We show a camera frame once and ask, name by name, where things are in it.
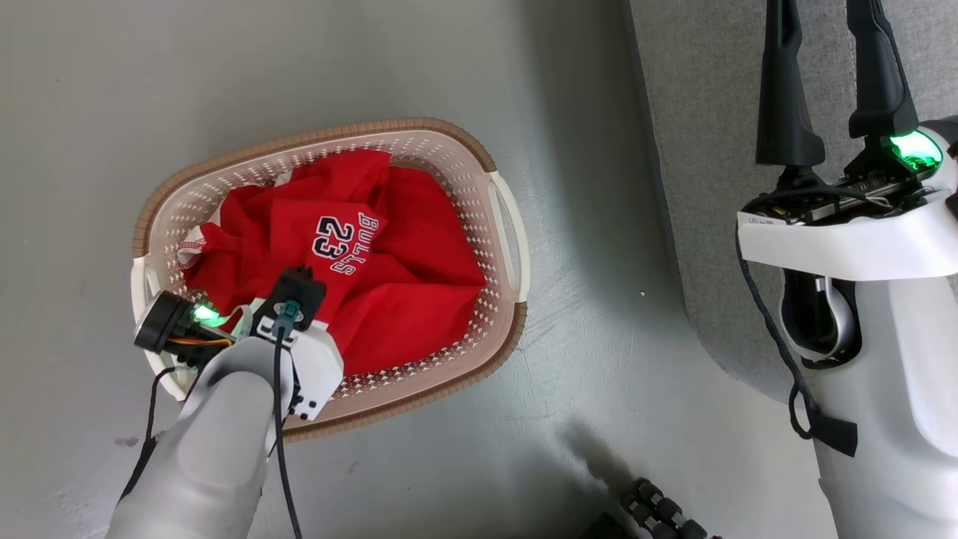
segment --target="green light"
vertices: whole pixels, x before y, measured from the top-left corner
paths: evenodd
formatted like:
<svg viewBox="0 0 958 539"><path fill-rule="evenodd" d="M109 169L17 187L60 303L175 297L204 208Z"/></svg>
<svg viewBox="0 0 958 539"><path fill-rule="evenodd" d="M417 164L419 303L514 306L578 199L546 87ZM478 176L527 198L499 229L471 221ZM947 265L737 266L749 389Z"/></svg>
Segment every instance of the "green light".
<svg viewBox="0 0 958 539"><path fill-rule="evenodd" d="M219 327L226 323L229 318L220 316L219 313L205 305L197 305L193 310L193 318L196 321L211 327Z"/></svg>
<svg viewBox="0 0 958 539"><path fill-rule="evenodd" d="M916 171L934 169L942 164L942 150L935 141L920 131L905 136L893 136L892 144L895 145L895 153Z"/></svg>

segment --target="concrete floor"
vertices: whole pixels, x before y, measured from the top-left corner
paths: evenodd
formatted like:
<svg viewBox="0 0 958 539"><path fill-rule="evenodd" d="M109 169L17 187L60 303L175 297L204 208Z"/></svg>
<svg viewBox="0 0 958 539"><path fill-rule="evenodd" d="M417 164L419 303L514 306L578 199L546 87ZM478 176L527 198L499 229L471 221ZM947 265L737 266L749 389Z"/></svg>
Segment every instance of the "concrete floor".
<svg viewBox="0 0 958 539"><path fill-rule="evenodd" d="M477 387L289 446L306 537L574 538L638 475L725 537L834 537L811 445L683 315L626 35L615 0L5 2L3 535L106 532L146 423L129 246L156 185L279 135L430 115L513 187L526 334ZM158 428L176 412L161 399ZM250 536L291 536L275 470Z"/></svg>

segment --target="red fabric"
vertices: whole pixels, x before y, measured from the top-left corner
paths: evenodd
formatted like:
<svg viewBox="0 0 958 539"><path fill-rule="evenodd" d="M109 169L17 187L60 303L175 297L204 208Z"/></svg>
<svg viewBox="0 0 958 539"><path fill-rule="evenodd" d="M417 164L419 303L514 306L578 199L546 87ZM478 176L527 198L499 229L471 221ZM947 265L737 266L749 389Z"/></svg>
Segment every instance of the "red fabric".
<svg viewBox="0 0 958 539"><path fill-rule="evenodd" d="M327 322L347 376L420 360L462 338L486 279L449 198L426 173L356 151L297 169L280 187L232 191L184 269L229 313L306 264L327 286Z"/></svg>

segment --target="brown woven rim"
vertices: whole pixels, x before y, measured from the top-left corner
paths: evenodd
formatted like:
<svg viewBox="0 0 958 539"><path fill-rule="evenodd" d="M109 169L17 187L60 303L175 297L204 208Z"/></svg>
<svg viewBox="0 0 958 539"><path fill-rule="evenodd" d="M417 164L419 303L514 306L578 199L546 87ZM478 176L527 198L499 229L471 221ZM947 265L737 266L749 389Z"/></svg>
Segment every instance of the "brown woven rim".
<svg viewBox="0 0 958 539"><path fill-rule="evenodd" d="M401 413L406 413L429 403L434 403L439 399L462 391L467 387L475 386L476 384L489 378L489 376L495 372L496 369L502 366L502 364L506 362L515 348L519 345L519 339L522 337L522 331L526 327L526 309L527 307L525 302L515 304L513 325L509 328L509 335L506 337L506 341L502 343L502 346L495 352L495 354L492 355L491 358L469 373L443 382L442 384L432 387L426 391L410 395L408 397L399 399L398 401L370 410L353 413L351 415L347 415L346 417L340 417L330 421L323 421L321 423L313 423L311 425L304 425L302 427L293 427L292 429L288 430L284 429L283 440L297 442L327 436L330 434L342 433L343 431L348 431L350 429L355 429L356 427L362 427L364 425L376 423L377 421L381 421L383 419L389 419L390 417L394 417Z"/></svg>
<svg viewBox="0 0 958 539"><path fill-rule="evenodd" d="M321 129L309 133L292 135L260 144L259 146L254 146L246 150L229 153L204 163L193 165L192 167L183 169L170 179L164 181L163 184L153 192L153 195L149 198L149 200L147 200L147 203L144 204L143 211L140 212L140 218L137 220L136 228L133 232L133 256L139 258L148 253L149 229L153 225L153 219L156 218L156 212L160 209L160 206L163 205L163 202L166 201L170 193L176 191L186 183L196 179L199 176L205 176L209 173L227 167L232 167L250 159L256 159L258 157L263 157L276 152L293 150L295 148L309 144L327 142L352 136L379 134L410 129L431 130L449 136L462 143L463 146L472 152L476 159L479 160L479 163L482 165L484 171L491 173L496 170L495 163L492 161L491 155L489 155L489 152L486 151L483 145L480 144L475 137L470 135L465 130L450 124L449 122L438 120L436 118L415 117L399 118L397 120L387 120L383 122L365 122L361 124L350 124L348 126L341 126L338 128ZM502 364L506 362L515 348L518 346L519 339L522 337L522 332L526 327L526 310L527 307L525 302L515 304L513 325L509 328L509 335L506 336L505 342L502 343L502 346L496 350L492 357L470 372L452 380L443 382L442 384L432 387L426 391L404 397L398 401L394 401L380 407L353 413L345 417L332 419L330 421L313 423L288 430L284 429L284 439L288 442L295 442L318 438L329 434L341 433L343 431L348 431L363 425L369 425L370 423L375 423L382 419L387 419L420 406L436 402L443 397L447 397L455 392L462 391L467 387L478 384L479 382L488 378L493 372L495 372L496 369L502 366Z"/></svg>
<svg viewBox="0 0 958 539"><path fill-rule="evenodd" d="M140 218L136 221L136 228L133 230L133 257L139 258L148 253L149 229L153 225L153 219L156 218L156 212L160 209L160 206L163 205L163 202L166 201L170 193L176 191L187 182L196 179L199 176L204 176L220 169L232 167L233 165L237 165L243 161L256 159L258 157L270 155L271 153L293 150L295 148L309 144L328 142L331 140L348 138L352 136L405 131L410 129L436 131L451 137L462 143L463 146L465 146L470 152L472 152L473 155L476 156L476 159L479 160L479 163L482 165L484 171L488 173L495 171L495 163L492 161L491 155L489 155L489 152L483 148L483 145L480 144L475 137L458 126L454 126L445 120L438 120L436 118L415 117L386 120L383 122L363 122L360 124L349 124L348 126L340 126L337 128L320 129L318 131L309 133L279 138L260 144L259 146L228 153L222 157L193 165L192 167L183 169L182 171L173 175L173 177L170 179L164 181L162 185L156 188L156 191L153 191L152 196L150 196L149 200L147 200L147 203L144 204L143 211L140 212Z"/></svg>

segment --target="laundry basket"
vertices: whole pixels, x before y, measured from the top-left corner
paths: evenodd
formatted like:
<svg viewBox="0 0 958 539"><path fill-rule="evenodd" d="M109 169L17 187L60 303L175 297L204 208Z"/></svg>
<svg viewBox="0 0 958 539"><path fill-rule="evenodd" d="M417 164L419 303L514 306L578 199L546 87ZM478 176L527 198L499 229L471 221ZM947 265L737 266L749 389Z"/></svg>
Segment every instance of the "laundry basket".
<svg viewBox="0 0 958 539"><path fill-rule="evenodd" d="M134 318L139 319L149 299L163 290L192 301L206 299L203 291L186 288L176 251L187 231L207 222L231 190L268 185L279 173L360 149L389 152L393 164L428 172L443 186L487 286L461 340L402 367L346 378L315 421L294 417L286 421L289 440L345 431L469 387L506 361L525 326L529 244L513 195L475 138L432 118L353 124L290 136L194 165L168 179L149 198L136 223L130 279ZM147 352L147 360L155 373L174 364L165 353ZM193 373L179 371L165 376L162 384L183 401L193 380Z"/></svg>

